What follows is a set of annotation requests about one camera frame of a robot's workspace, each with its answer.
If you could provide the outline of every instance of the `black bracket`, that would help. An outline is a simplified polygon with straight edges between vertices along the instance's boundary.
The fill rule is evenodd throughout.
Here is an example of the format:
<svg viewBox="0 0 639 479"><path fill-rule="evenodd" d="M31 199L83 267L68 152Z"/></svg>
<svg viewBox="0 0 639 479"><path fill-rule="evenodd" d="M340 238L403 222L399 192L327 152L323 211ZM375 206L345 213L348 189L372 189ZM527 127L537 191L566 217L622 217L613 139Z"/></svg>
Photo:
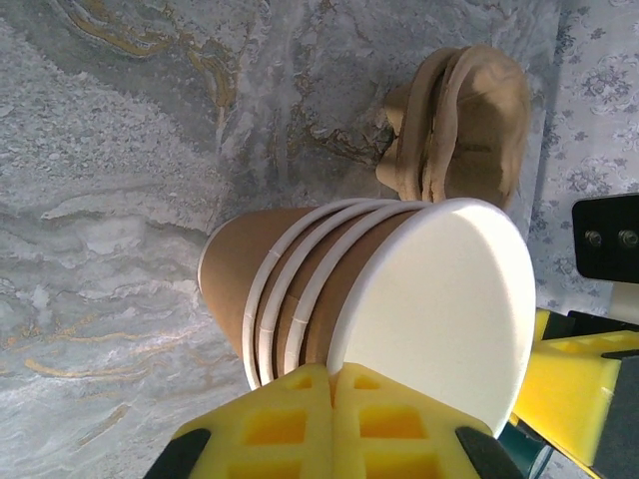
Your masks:
<svg viewBox="0 0 639 479"><path fill-rule="evenodd" d="M582 276L639 283L639 195L581 200L572 224Z"/></svg>

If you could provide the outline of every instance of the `yellow foam pad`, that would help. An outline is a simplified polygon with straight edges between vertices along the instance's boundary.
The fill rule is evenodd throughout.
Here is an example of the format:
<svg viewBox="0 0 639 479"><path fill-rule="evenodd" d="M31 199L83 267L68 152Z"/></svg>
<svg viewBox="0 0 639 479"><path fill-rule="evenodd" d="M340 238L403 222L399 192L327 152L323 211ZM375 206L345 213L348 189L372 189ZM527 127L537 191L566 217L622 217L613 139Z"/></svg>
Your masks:
<svg viewBox="0 0 639 479"><path fill-rule="evenodd" d="M333 399L334 479L478 477L455 430L477 419L358 364L345 364Z"/></svg>
<svg viewBox="0 0 639 479"><path fill-rule="evenodd" d="M535 344L513 413L567 456L591 466L620 361L601 354L639 348L631 331Z"/></svg>
<svg viewBox="0 0 639 479"><path fill-rule="evenodd" d="M309 364L178 430L211 438L190 479L326 479L331 474L328 374Z"/></svg>
<svg viewBox="0 0 639 479"><path fill-rule="evenodd" d="M539 342L543 339L543 333L546 331L546 326L548 325L549 318L549 310L537 309L537 312L535 314L535 332L533 336L533 342Z"/></svg>

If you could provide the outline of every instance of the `screw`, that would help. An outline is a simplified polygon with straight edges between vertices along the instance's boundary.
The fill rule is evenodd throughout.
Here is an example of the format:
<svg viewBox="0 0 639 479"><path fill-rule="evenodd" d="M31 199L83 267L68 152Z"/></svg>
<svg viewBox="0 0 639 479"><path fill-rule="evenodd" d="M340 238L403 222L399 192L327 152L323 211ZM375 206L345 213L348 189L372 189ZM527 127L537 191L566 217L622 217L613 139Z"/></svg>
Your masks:
<svg viewBox="0 0 639 479"><path fill-rule="evenodd" d="M599 232L586 232L586 240L594 247L601 247L601 244L603 243L603 239Z"/></svg>
<svg viewBox="0 0 639 479"><path fill-rule="evenodd" d="M619 242L628 249L637 247L639 245L639 235L631 230L623 230L619 232Z"/></svg>

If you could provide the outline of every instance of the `marble surface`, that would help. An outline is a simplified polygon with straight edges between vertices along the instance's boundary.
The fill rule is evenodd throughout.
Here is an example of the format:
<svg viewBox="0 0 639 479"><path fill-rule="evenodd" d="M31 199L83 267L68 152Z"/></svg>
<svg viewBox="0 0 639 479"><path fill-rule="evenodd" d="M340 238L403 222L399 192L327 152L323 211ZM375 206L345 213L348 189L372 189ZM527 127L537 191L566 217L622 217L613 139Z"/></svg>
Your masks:
<svg viewBox="0 0 639 479"><path fill-rule="evenodd" d="M179 425L246 392L197 291L207 234L390 197L381 102L436 48L488 43L529 74L509 212L527 235L554 0L0 0L0 16L0 477L141 477Z"/></svg>

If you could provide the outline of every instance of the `white patterned fabric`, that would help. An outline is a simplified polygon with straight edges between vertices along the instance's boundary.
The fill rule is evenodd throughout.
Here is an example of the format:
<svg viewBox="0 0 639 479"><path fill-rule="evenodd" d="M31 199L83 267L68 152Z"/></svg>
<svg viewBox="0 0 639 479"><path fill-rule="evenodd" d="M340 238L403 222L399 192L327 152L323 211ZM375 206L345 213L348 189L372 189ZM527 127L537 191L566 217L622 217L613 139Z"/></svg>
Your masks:
<svg viewBox="0 0 639 479"><path fill-rule="evenodd" d="M571 209L639 192L639 1L570 0L561 14L528 244L538 304L604 313L610 283L575 265Z"/></svg>

